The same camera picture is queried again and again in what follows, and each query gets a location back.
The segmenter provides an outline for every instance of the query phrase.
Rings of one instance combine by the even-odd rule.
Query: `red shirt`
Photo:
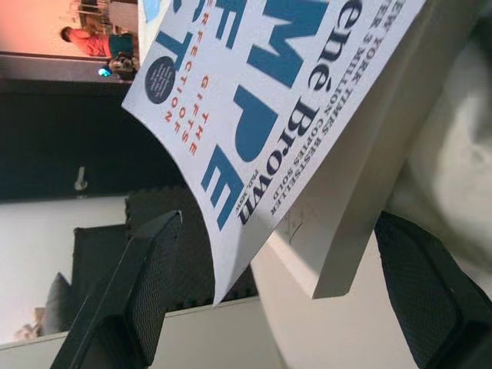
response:
[[[84,29],[72,29],[68,33],[68,38],[89,56],[111,57],[109,36],[107,35],[91,35]]]

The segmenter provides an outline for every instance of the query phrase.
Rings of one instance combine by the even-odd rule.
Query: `white wall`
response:
[[[70,0],[1,0],[0,50],[29,54],[86,56],[59,35],[65,26],[78,27],[68,13]]]
[[[0,344],[45,306],[58,271],[71,280],[73,230],[125,223],[124,198],[0,205]]]

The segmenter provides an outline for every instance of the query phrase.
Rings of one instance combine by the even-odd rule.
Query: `gray fabric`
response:
[[[49,289],[42,333],[46,335],[68,331],[72,322],[73,303],[70,284],[62,273],[57,273]]]

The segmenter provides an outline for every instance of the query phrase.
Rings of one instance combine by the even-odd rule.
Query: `person in red shirt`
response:
[[[95,35],[85,29],[65,27],[60,36],[89,56],[116,58],[120,52],[135,54],[135,41],[131,35]]]

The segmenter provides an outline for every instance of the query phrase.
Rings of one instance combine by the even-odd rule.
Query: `white object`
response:
[[[269,244],[251,265],[289,369],[417,369],[391,309],[375,237],[342,298],[311,300]]]

